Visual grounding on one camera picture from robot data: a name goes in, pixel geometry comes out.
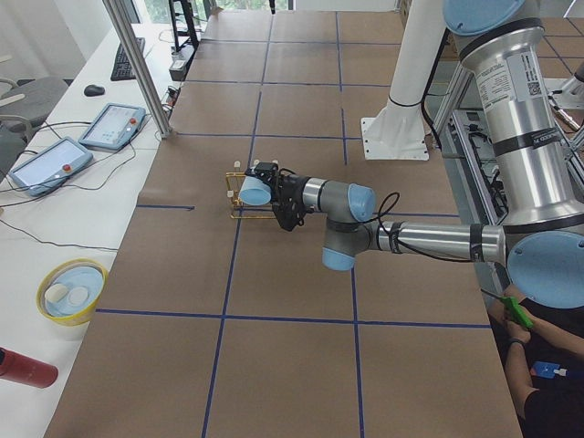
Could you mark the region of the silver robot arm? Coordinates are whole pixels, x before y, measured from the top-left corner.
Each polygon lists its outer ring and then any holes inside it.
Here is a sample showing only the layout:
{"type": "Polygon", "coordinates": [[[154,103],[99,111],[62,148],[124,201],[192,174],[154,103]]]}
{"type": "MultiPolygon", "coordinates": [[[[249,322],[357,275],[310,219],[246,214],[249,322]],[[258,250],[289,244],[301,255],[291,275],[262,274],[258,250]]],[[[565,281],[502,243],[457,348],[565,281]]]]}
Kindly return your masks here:
{"type": "Polygon", "coordinates": [[[583,304],[583,204],[572,189],[561,140],[537,60],[544,35],[536,1],[421,1],[412,21],[429,12],[439,28],[422,40],[440,46],[454,35],[462,65],[474,75],[507,215],[500,225],[442,225],[385,221],[371,188],[302,176],[273,162],[245,173],[240,199],[270,204],[279,225],[292,230],[322,212],[327,229],[323,264],[354,267],[367,250],[414,253],[454,262],[496,262],[533,301],[550,308],[583,304]]]}

